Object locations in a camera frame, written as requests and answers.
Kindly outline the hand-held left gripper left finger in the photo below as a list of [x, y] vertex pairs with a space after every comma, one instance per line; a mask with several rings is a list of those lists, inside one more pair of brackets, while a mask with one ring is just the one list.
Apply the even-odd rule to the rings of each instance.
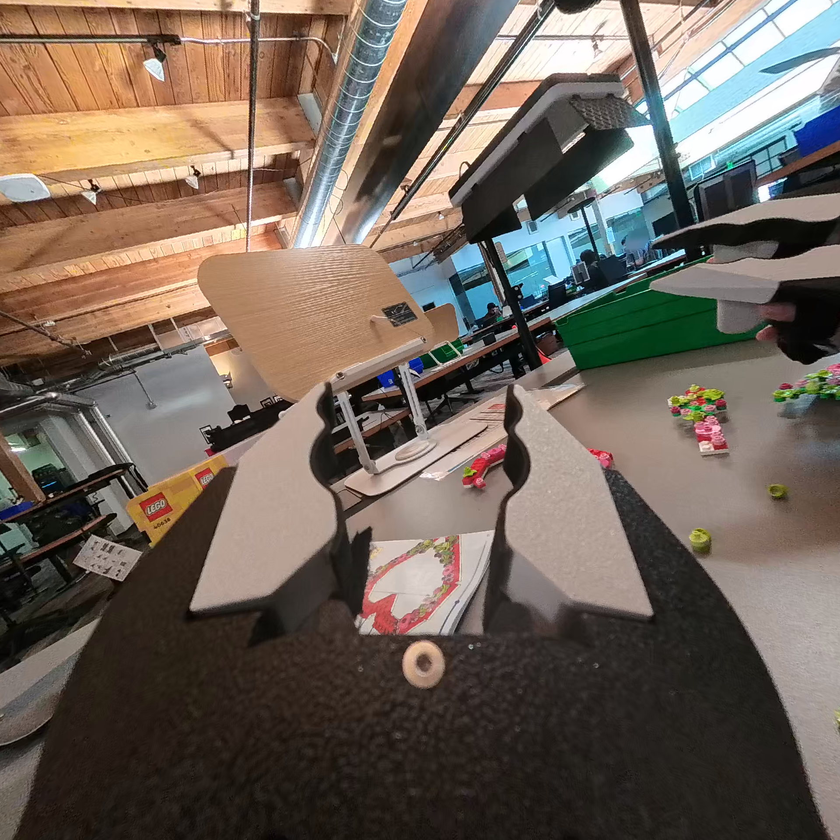
[[358, 545], [329, 485], [333, 390], [316, 384], [239, 459], [190, 613], [304, 621], [332, 596], [358, 614]]

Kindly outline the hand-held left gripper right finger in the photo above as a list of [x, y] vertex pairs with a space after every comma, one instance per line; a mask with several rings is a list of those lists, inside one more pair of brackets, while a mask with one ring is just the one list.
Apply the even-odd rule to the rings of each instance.
[[530, 392], [507, 390], [501, 500], [486, 577], [486, 620], [586, 613], [648, 621], [654, 609], [606, 471]]

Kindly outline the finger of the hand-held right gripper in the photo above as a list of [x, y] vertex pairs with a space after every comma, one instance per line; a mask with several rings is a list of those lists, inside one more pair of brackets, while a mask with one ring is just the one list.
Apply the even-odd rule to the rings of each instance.
[[839, 195], [783, 196], [656, 238], [657, 249], [702, 249], [720, 265], [784, 259], [839, 244]]
[[838, 314], [839, 247], [823, 246], [784, 259], [699, 263], [653, 280], [653, 291], [717, 302], [717, 329], [746, 333], [763, 309], [791, 305], [802, 321], [832, 324]]

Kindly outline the yellow lego box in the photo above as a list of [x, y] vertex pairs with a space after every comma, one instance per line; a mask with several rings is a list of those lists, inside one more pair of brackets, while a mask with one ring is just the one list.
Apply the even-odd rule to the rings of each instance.
[[163, 539], [184, 511], [227, 466], [224, 455], [214, 455], [153, 484], [128, 501], [126, 511], [151, 547]]

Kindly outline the lime pink lego flower assembly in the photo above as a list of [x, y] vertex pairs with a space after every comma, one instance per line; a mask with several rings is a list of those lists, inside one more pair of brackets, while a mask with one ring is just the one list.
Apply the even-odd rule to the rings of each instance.
[[806, 374], [793, 383], [782, 383], [773, 391], [776, 403], [787, 403], [813, 396], [824, 401], [839, 401], [839, 363], [829, 364], [819, 371]]

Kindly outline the pink lime lego on white plate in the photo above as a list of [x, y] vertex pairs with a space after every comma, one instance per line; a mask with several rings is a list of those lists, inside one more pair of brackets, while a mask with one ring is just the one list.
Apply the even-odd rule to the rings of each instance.
[[730, 451], [723, 424], [728, 420], [726, 393], [693, 384], [667, 400], [668, 411], [696, 441], [700, 455], [726, 455]]

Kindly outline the lego instruction booklet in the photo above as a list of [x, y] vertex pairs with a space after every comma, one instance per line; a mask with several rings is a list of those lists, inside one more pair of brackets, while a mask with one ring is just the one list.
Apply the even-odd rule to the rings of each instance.
[[452, 635], [484, 579], [493, 531], [373, 541], [360, 635]]

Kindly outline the person's right hand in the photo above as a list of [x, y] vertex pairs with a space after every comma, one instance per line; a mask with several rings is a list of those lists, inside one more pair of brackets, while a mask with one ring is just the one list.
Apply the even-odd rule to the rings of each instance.
[[781, 283], [759, 305], [764, 327], [757, 339], [774, 343], [789, 359], [811, 364], [839, 349], [839, 279]]

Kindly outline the black computer monitor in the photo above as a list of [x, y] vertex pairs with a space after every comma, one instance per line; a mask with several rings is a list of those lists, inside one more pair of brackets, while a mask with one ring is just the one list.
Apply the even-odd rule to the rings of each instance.
[[758, 175], [753, 159], [727, 168], [695, 185], [697, 221], [729, 214], [758, 202]]

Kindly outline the blue storage bin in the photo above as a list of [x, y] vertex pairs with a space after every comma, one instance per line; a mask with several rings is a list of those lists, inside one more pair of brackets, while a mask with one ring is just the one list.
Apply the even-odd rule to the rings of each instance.
[[804, 123], [794, 131], [800, 159], [839, 141], [839, 111], [832, 110]]

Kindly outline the green plastic bin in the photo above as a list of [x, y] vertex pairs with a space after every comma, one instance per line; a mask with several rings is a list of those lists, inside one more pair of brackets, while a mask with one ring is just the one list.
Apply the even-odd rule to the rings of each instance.
[[717, 303], [651, 290], [677, 267], [636, 280], [558, 318], [555, 332], [579, 371], [752, 340], [760, 326], [723, 333]]

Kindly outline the white printed sheet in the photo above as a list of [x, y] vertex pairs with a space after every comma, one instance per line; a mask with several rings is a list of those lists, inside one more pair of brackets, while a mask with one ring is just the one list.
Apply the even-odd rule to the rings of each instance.
[[462, 461], [459, 461], [459, 462], [457, 462], [453, 465], [450, 465], [446, 469], [427, 470], [427, 471], [423, 472], [420, 475], [420, 477], [423, 478], [423, 479], [426, 479], [426, 480], [440, 481], [440, 480], [445, 479], [448, 476], [457, 474], [462, 479], [464, 468], [467, 465], [470, 465], [484, 451], [485, 450], [481, 451], [477, 455], [472, 455], [472, 456], [470, 456], [470, 457], [468, 457], [468, 458], [466, 458]]

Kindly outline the flat printed sheet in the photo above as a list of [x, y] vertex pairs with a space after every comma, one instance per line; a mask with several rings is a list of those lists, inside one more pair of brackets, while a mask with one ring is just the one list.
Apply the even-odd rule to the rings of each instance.
[[[542, 389], [528, 391], [528, 394], [543, 408], [548, 411], [572, 395], [581, 391], [585, 385], [582, 382], [566, 382], [560, 385], [553, 385]], [[502, 391], [490, 399], [480, 403], [474, 410], [465, 415], [465, 419], [476, 424], [501, 424], [503, 422], [506, 404], [507, 391]]]

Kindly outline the small instruction leaflet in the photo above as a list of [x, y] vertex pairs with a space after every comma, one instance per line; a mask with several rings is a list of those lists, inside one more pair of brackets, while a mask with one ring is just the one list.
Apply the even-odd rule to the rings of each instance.
[[73, 564], [85, 572], [122, 583], [141, 556], [139, 550], [92, 534], [80, 546]]

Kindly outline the black lamp pole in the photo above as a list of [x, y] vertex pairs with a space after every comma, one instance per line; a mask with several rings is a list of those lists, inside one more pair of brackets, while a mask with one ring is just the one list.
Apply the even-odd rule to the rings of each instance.
[[489, 238], [479, 242], [478, 246], [487, 264], [489, 273], [499, 281], [505, 301], [511, 310], [511, 315], [518, 328], [524, 360], [527, 362], [530, 371], [536, 371], [542, 366], [543, 362], [537, 344], [530, 332], [529, 324], [522, 312], [518, 297], [512, 289], [508, 273], [502, 263], [496, 245], [492, 238]]

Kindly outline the black overhead lamp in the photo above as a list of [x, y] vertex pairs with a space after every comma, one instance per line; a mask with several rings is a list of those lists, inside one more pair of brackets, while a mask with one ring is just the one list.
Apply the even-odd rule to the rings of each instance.
[[449, 191], [467, 243], [519, 230], [522, 198], [539, 219], [631, 150], [650, 121], [624, 94], [617, 75], [543, 80]]

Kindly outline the white ceiling device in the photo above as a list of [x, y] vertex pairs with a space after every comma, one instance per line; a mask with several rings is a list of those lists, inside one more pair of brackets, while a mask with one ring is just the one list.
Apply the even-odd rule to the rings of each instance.
[[2, 175], [0, 192], [11, 203], [33, 203], [51, 198], [47, 184], [29, 173]]

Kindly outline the red lego heart frame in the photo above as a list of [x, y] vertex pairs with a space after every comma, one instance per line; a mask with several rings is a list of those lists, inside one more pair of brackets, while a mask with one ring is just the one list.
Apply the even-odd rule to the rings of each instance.
[[[590, 448], [589, 452], [599, 461], [605, 469], [613, 467], [613, 454], [596, 448]], [[483, 451], [470, 465], [464, 468], [462, 485], [467, 488], [482, 490], [487, 486], [487, 473], [490, 469], [502, 464], [507, 453], [507, 446], [499, 444], [493, 448]]]

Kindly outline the tall black post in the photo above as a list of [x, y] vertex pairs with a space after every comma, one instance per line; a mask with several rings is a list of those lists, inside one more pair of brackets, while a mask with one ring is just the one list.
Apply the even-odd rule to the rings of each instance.
[[653, 52], [648, 41], [648, 33], [644, 24], [641, 6], [638, 1], [621, 1], [620, 6], [623, 12], [629, 43], [633, 51], [637, 74], [642, 82], [648, 119], [653, 128], [658, 156], [668, 187], [668, 194], [675, 214], [677, 227], [686, 228], [695, 223], [695, 218], [679, 166], [679, 156], [673, 134], [666, 115], [665, 103], [658, 82], [658, 74]]

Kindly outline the silver spiral duct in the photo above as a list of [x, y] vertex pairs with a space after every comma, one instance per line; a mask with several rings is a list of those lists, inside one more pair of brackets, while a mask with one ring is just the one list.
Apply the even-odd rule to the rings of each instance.
[[303, 185], [291, 247], [312, 246], [359, 130], [406, 1], [363, 1], [342, 38], [332, 89]]

